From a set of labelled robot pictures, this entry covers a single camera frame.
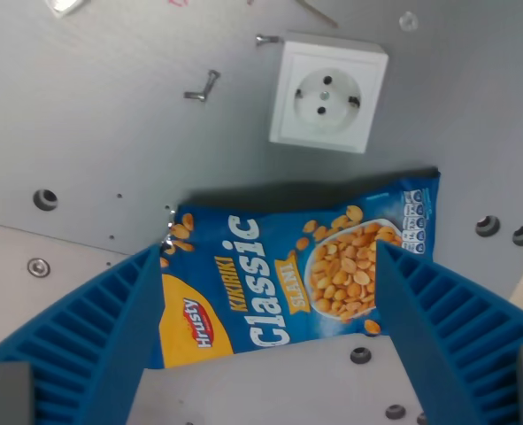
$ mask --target peanut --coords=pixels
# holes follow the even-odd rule
[[[330,300],[325,298],[321,298],[316,302],[316,308],[324,313],[330,310],[331,305]]]
[[[344,251],[343,253],[349,259],[356,259],[356,256],[358,255],[358,250],[356,250],[354,246],[350,245],[348,246],[348,248],[346,248],[346,251]]]
[[[346,305],[346,308],[348,309],[349,312],[356,312],[360,306],[361,306],[361,303],[359,303],[357,301],[353,301],[351,303],[348,303]]]
[[[327,247],[327,254],[328,255],[334,255],[338,252],[338,245],[334,245],[333,243],[329,244]]]
[[[365,235],[358,236],[354,238],[354,240],[351,242],[353,246],[361,247],[361,246],[367,246],[369,243],[371,243],[373,239],[371,238],[371,235]]]
[[[332,221],[331,226],[333,228],[343,228],[348,221],[350,221],[350,219],[347,215],[341,215],[340,217]]]
[[[346,273],[354,274],[358,270],[358,266],[356,266],[356,262],[353,259],[342,259],[342,270],[344,270]]]
[[[332,278],[332,283],[334,285],[343,285],[344,282],[348,279],[348,274],[345,270],[338,271]]]
[[[176,252],[176,246],[168,245],[168,248],[165,249],[165,254],[173,255]]]
[[[354,280],[355,283],[357,283],[358,285],[361,285],[361,286],[366,286],[371,281],[371,279],[369,277],[369,274],[367,274],[363,270],[358,270],[354,274],[353,280]]]
[[[310,220],[304,225],[303,232],[312,233],[314,230],[316,230],[317,226],[318,226],[318,222],[316,220]]]
[[[385,241],[385,242],[391,242],[394,239],[394,235],[392,233],[378,233],[375,237],[376,241]]]
[[[331,286],[332,283],[330,282],[330,278],[328,276],[320,279],[318,283],[316,283],[316,288],[319,290],[325,290],[327,287]]]
[[[330,285],[324,290],[324,298],[331,298],[335,294],[335,286]]]
[[[342,301],[334,301],[332,303],[332,306],[330,307],[330,309],[333,311],[333,312],[337,312],[338,310],[340,310],[340,308],[342,307],[343,305],[343,302]]]
[[[190,212],[182,216],[182,225],[187,228],[189,232],[194,231],[194,217]]]
[[[381,327],[378,323],[374,321],[365,321],[364,323],[365,330],[370,334],[377,335],[381,332]]]
[[[316,242],[320,242],[322,239],[324,239],[326,237],[326,232],[327,232],[326,226],[320,226],[319,228],[316,229],[316,231],[313,234],[314,240]]]
[[[340,271],[341,267],[342,267],[342,265],[340,264],[340,260],[339,259],[333,259],[332,261],[330,261],[330,265],[328,266],[326,274],[328,276],[334,277],[335,274]]]
[[[328,268],[328,262],[325,259],[322,259],[320,261],[316,261],[314,264],[312,264],[312,272],[323,272]]]
[[[352,283],[348,287],[348,295],[350,297],[359,297],[361,295],[361,286],[359,286],[357,283]]]
[[[193,245],[191,245],[190,243],[182,242],[182,241],[173,241],[173,245],[178,246],[179,248],[181,248],[183,251],[186,251],[186,252],[192,252],[194,250]]]
[[[364,230],[364,233],[366,233],[366,234],[377,233],[380,228],[381,228],[381,224],[371,223],[371,224],[367,225],[367,227]]]
[[[308,237],[301,237],[298,241],[296,241],[296,248],[299,251],[304,251],[310,242],[311,241],[308,240]]]
[[[365,270],[365,269],[371,267],[371,264],[372,264],[372,262],[367,259],[361,259],[359,261],[356,261],[356,265],[361,270]]]
[[[324,258],[326,255],[326,247],[325,246],[319,246],[316,250],[314,250],[314,261],[320,261]]]
[[[361,211],[361,208],[355,205],[350,205],[348,209],[346,210],[346,215],[350,218],[352,221],[361,222],[361,220],[364,218],[364,212]]]
[[[335,235],[340,231],[340,228],[331,228],[326,232],[326,237],[330,237],[331,235]]]
[[[181,224],[175,224],[171,227],[171,233],[174,237],[179,239],[188,239],[190,237],[190,232]]]
[[[377,230],[377,234],[380,235],[381,233],[390,233],[391,235],[395,235],[395,230],[393,228],[390,228],[389,226],[383,226],[379,230]]]
[[[334,293],[334,299],[337,300],[337,301],[342,301],[347,296],[348,296],[348,293],[346,292],[346,290],[337,290]]]

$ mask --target small hole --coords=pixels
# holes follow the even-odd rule
[[[33,194],[33,204],[41,211],[53,211],[58,206],[58,198],[51,190],[39,189]]]
[[[523,226],[515,230],[515,233],[513,233],[515,236],[523,236]]]
[[[479,220],[477,222],[477,224],[479,224],[480,226],[482,226],[484,228],[489,224],[489,222],[490,222],[490,218],[489,218],[489,216],[486,215],[481,220]]]

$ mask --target electrical outlet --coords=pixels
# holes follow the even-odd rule
[[[289,35],[271,142],[365,152],[387,63],[376,44]]]

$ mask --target blue ribbed plastic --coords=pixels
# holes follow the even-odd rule
[[[376,303],[429,425],[520,423],[522,310],[388,243],[377,245]]]
[[[151,246],[0,343],[0,361],[31,363],[35,423],[125,423],[164,308],[159,248]]]

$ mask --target snack bag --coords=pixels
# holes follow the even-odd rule
[[[151,367],[385,335],[375,308],[376,243],[432,256],[438,180],[399,180],[333,210],[181,206],[161,259],[166,308]]]

